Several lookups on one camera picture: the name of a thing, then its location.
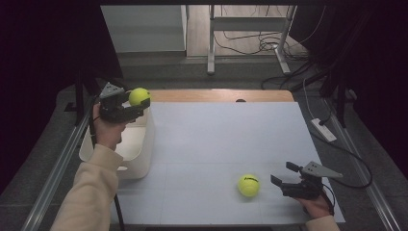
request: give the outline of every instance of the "black curtain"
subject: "black curtain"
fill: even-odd
[[[2,192],[36,144],[60,90],[81,75],[94,94],[94,78],[122,73],[96,1],[2,1],[0,26]]]
[[[347,59],[354,109],[408,178],[408,5],[379,4]]]

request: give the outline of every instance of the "hand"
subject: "hand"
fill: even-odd
[[[329,206],[327,205],[326,201],[321,195],[315,200],[307,200],[307,199],[302,199],[302,198],[294,198],[294,199],[299,201],[300,204],[306,208],[310,217],[312,217],[313,219],[330,216]]]
[[[95,127],[96,143],[116,150],[121,134],[128,122],[111,123],[99,117],[100,104],[93,105],[93,126]]]

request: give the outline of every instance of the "gray floor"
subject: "gray floor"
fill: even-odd
[[[254,57],[237,59],[236,57],[218,57],[216,59],[216,74],[206,74],[206,59],[182,57],[133,57],[130,55],[119,56],[125,79],[121,80],[130,88],[144,87],[147,89],[251,89],[259,90],[262,80],[269,77],[281,76],[281,70],[273,56],[263,58]],[[296,69],[302,62],[290,62],[290,67]],[[295,77],[289,85],[301,83],[304,77],[310,76],[315,71],[311,68],[303,76]],[[278,78],[268,82],[267,89],[277,89],[282,79]],[[307,98],[309,108],[315,117],[326,118],[327,106],[319,97],[321,81],[308,86]],[[57,107],[38,140],[29,159],[16,174],[13,181],[0,197],[0,230],[20,230],[26,217],[29,215],[38,197],[42,186],[48,177],[63,149],[65,142],[73,129],[75,113],[65,112],[67,103],[74,101],[74,88],[62,90],[57,98]],[[293,94],[296,102],[303,112],[306,121],[311,119],[307,109],[304,90]],[[327,126],[338,135],[335,129],[334,118]],[[345,107],[346,131],[351,136],[360,154],[370,165],[374,181],[394,211],[400,225],[400,230],[408,230],[408,183],[394,162],[384,151],[381,145],[364,126],[352,109],[352,103]],[[312,126],[310,131],[317,133]],[[344,180],[350,184],[361,184],[351,159],[343,151],[333,149],[327,144],[314,139],[317,151],[324,165],[343,172]],[[343,146],[342,141],[335,144]],[[64,199],[67,191],[72,186],[72,179],[80,163],[77,148],[65,171],[50,206],[42,219],[39,230],[48,230]],[[342,230],[386,230],[377,208],[373,205],[365,190],[352,190],[332,183],[338,197],[345,224]],[[128,227],[128,230],[141,230],[140,227]],[[153,228],[146,230],[190,230],[188,228]],[[117,225],[112,225],[111,230],[118,230]],[[269,227],[242,228],[242,230],[269,230]],[[297,226],[273,227],[273,230],[299,230]]]

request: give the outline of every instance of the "aluminum rail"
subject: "aluminum rail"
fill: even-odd
[[[54,197],[54,193],[57,190],[61,179],[63,178],[66,166],[71,159],[72,153],[74,152],[82,133],[88,126],[91,101],[92,100],[89,99],[89,101],[86,103],[84,117],[82,118],[81,122],[72,129],[71,135],[65,144],[60,157],[58,158],[56,164],[54,164],[54,167],[51,170],[44,186],[42,187],[42,190],[39,193],[38,198],[21,230],[38,230],[48,206]]]
[[[341,140],[344,142],[344,145],[346,146],[346,148],[352,153],[354,153],[355,155],[357,155],[358,157],[362,158],[360,155],[360,152],[358,151],[358,148],[352,141],[347,130],[342,127],[340,122],[335,117],[332,116],[330,120],[333,122],[336,130],[339,133],[339,136],[342,137]],[[359,162],[357,159],[351,156],[350,156],[350,159],[351,159],[351,162],[354,164],[354,167],[357,173],[359,174],[362,182],[368,182],[370,179],[370,174],[367,171],[366,167],[361,162]],[[383,221],[384,227],[386,228],[386,230],[390,230],[390,231],[401,230],[400,225],[395,218],[395,214],[393,210],[391,209],[390,204],[387,202],[387,199],[385,198],[384,194],[380,191],[378,185],[375,183],[375,180],[372,180],[371,185],[368,188],[366,188],[366,191],[375,209],[377,210],[378,215]]]

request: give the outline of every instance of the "white table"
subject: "white table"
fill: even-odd
[[[299,203],[269,182],[298,183],[286,162],[320,163],[295,102],[153,102],[156,127],[151,169],[122,180],[124,222],[154,226],[297,224],[309,219]],[[241,175],[260,178],[259,194],[240,195]],[[326,178],[323,183],[330,187]],[[117,222],[115,205],[113,222]],[[336,205],[335,219],[344,222]]]

